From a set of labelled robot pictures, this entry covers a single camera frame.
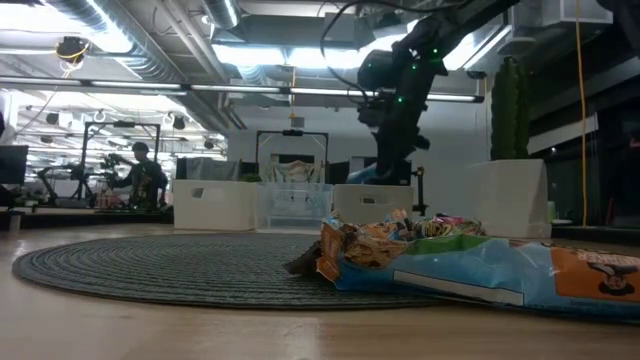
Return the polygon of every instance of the computer monitor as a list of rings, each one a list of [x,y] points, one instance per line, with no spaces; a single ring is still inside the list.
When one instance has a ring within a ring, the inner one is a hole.
[[[28,146],[0,146],[0,184],[24,185]]]

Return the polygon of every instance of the green plant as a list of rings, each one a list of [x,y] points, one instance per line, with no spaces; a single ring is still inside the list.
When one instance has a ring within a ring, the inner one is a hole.
[[[506,57],[491,92],[491,160],[529,157],[528,74]]]
[[[244,182],[261,182],[262,179],[258,174],[244,174],[240,177],[240,181]]]

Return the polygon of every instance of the wooden floor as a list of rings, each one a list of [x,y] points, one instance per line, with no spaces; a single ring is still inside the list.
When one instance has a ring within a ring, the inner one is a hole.
[[[110,226],[0,233],[0,359],[632,359],[640,327],[478,306],[358,312],[231,311],[144,305],[27,285],[13,259],[94,238],[171,233]],[[600,248],[638,254],[637,249]]]

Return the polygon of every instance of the round rug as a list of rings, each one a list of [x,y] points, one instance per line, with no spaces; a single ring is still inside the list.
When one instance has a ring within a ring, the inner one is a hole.
[[[160,235],[94,240],[34,251],[15,275],[92,296],[162,304],[251,309],[362,309],[433,305],[417,296],[338,291],[321,276],[282,265],[317,236]]]

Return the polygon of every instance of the pile of snack bags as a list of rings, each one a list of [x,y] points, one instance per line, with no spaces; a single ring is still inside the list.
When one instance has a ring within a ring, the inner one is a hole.
[[[640,258],[484,236],[479,222],[436,216],[322,228],[316,270],[339,290],[420,293],[553,313],[640,317]]]

